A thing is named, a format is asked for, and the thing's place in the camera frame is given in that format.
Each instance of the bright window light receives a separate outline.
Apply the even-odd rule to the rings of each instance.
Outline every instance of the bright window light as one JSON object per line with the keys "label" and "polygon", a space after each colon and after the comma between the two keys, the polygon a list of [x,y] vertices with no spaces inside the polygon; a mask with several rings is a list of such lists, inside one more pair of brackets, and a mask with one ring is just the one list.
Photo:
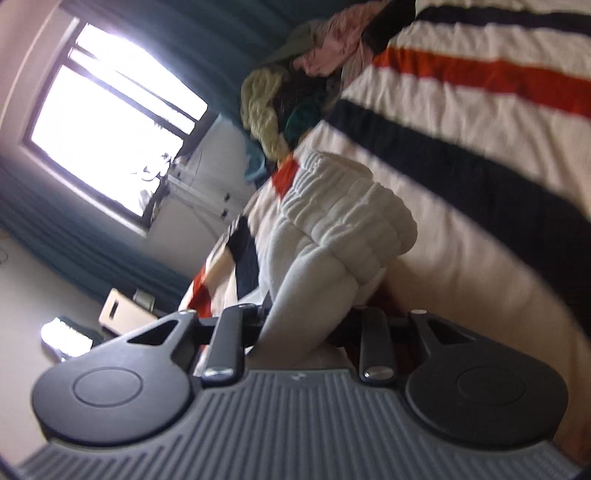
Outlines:
{"label": "bright window light", "polygon": [[85,74],[64,62],[31,140],[90,187],[141,216],[160,184],[157,174],[165,174],[183,144],[179,135],[192,131],[207,105],[127,40],[87,25],[76,43],[82,49],[75,47],[69,61]]}

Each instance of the round black pad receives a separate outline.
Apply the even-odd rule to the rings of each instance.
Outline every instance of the round black pad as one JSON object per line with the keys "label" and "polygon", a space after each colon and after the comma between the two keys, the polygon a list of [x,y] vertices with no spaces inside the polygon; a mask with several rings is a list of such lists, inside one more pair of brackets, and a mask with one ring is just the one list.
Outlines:
{"label": "round black pad", "polygon": [[45,372],[31,402],[46,436],[119,446],[167,428],[192,399],[186,372],[171,360],[182,334],[177,329],[161,345],[119,337]]}
{"label": "round black pad", "polygon": [[489,340],[436,349],[412,373],[405,394],[436,433],[492,448],[551,438],[568,399],[550,367]]}
{"label": "round black pad", "polygon": [[125,368],[98,368],[74,382],[74,395],[92,407],[116,407],[132,401],[142,390],[142,378]]}

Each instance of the black plastic mount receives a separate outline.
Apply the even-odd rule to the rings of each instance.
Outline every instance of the black plastic mount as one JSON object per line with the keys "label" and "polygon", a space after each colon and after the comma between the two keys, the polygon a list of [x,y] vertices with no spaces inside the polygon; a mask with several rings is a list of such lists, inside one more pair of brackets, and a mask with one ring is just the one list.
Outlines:
{"label": "black plastic mount", "polygon": [[[115,447],[171,427],[203,389],[245,376],[244,347],[256,342],[265,312],[226,309],[219,319],[179,312],[118,337],[47,371],[33,389],[35,414],[48,438]],[[401,377],[393,340],[420,342],[422,364]],[[388,319],[375,308],[352,310],[329,336],[360,347],[358,381],[400,390],[433,433],[488,449],[552,437],[567,404],[561,377],[547,365],[424,310]],[[210,344],[203,375],[192,372]]]}

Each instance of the window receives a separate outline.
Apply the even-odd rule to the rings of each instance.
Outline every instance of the window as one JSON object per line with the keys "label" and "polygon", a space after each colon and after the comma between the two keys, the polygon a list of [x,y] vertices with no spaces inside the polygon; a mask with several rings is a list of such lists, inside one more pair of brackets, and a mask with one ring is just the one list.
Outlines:
{"label": "window", "polygon": [[86,24],[56,64],[25,142],[94,197],[140,220],[206,110],[146,51]]}

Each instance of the window frame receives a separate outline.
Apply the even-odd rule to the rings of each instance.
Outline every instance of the window frame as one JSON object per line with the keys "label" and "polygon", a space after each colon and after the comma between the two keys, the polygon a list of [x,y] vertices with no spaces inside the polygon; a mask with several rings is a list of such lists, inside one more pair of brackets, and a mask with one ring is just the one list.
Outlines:
{"label": "window frame", "polygon": [[[74,72],[89,79],[91,82],[94,82],[93,79],[88,78],[88,76],[85,75],[84,73],[81,73],[80,70],[78,70],[76,68],[72,68],[72,64],[75,64],[75,65],[78,65],[78,64],[76,62],[74,62],[73,60],[70,60],[70,58],[69,58],[69,55],[70,55],[70,52],[72,51],[72,49],[77,48],[76,41],[78,39],[78,36],[82,33],[82,30],[84,29],[84,27],[87,24],[93,25],[96,28],[100,28],[97,25],[94,25],[93,23],[87,22],[85,20],[80,20],[79,23],[76,25],[76,28],[70,34],[64,47],[61,49],[54,64],[52,65],[51,69],[49,70],[47,78],[45,79],[43,86],[41,87],[41,90],[39,91],[39,94],[35,100],[35,104],[33,106],[33,109],[31,111],[31,115],[28,119],[27,126],[25,128],[25,132],[24,132],[23,139],[22,139],[22,144],[27,149],[29,149],[48,168],[50,168],[54,173],[56,173],[57,175],[59,175],[60,177],[62,177],[66,181],[68,181],[69,183],[73,184],[76,188],[83,191],[85,194],[87,194],[93,200],[104,205],[109,210],[115,212],[117,215],[123,217],[125,220],[130,221],[134,225],[139,226],[141,228],[149,229],[152,224],[152,211],[154,209],[154,204],[157,201],[160,201],[161,199],[163,199],[168,193],[168,189],[165,185],[165,182],[163,182],[163,181],[160,182],[159,187],[156,189],[156,192],[154,192],[154,194],[150,198],[150,201],[148,202],[146,208],[144,209],[143,215],[140,216],[140,215],[137,215],[136,213],[132,212],[131,210],[127,209],[123,204],[121,204],[121,203],[117,202],[116,200],[113,200],[112,198],[108,197],[107,195],[99,192],[94,187],[91,187],[84,180],[81,180],[76,175],[71,173],[68,169],[62,167],[59,163],[55,162],[47,154],[47,152],[45,152],[41,147],[39,147],[39,145],[37,145],[33,141],[33,131],[35,130],[35,126],[37,125],[37,121],[39,120],[39,116],[41,115],[41,110],[43,109],[43,106],[45,104],[47,96],[49,95],[49,92],[50,92],[51,88],[53,87],[56,77],[57,77],[60,69],[63,66],[70,68]],[[126,100],[125,98],[122,98],[122,96],[124,96],[124,94],[119,95],[119,94],[113,92],[111,90],[111,88],[107,87],[106,90],[109,91],[111,94],[117,96],[118,98],[122,99],[124,102],[129,104],[128,100]],[[187,150],[192,151],[195,148],[197,148],[197,146],[201,143],[201,140],[206,135],[209,128],[213,125],[214,121],[216,120],[216,118],[218,116],[217,112],[213,112],[212,109],[208,105],[207,110],[205,111],[205,113],[203,114],[201,119],[199,119],[198,121],[195,122],[195,127],[193,128],[192,132],[190,134],[187,134],[187,133],[183,132],[182,130],[180,130],[179,128],[177,128],[174,125],[167,122],[162,117],[159,117],[158,115],[148,111],[148,109],[144,108],[143,106],[141,106],[137,102],[134,102],[134,100],[132,100],[130,98],[128,98],[128,99],[134,103],[131,106],[135,107],[141,113],[143,113],[144,115],[146,115],[149,118],[151,118],[152,120],[154,120],[155,123],[161,125],[162,122],[166,122],[169,124],[169,125],[166,125],[164,128],[171,131],[171,129],[170,129],[170,127],[171,127],[173,129],[172,133],[174,135],[177,135],[179,138],[181,138],[181,140],[183,140],[183,145],[181,146],[179,153],[182,153]],[[178,107],[176,107],[172,104],[170,104],[170,105],[172,106],[172,108],[178,110]]]}

